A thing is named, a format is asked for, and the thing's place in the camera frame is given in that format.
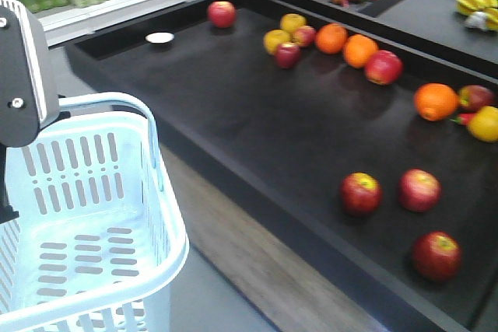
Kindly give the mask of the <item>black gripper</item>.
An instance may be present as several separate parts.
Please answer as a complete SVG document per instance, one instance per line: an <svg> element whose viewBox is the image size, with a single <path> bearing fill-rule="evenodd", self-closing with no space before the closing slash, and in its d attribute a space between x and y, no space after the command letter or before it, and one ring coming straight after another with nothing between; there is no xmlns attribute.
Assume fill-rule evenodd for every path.
<svg viewBox="0 0 498 332"><path fill-rule="evenodd" d="M0 223L7 223L19 217L19 213L9 203L5 184L6 147L0 146Z"/></svg>

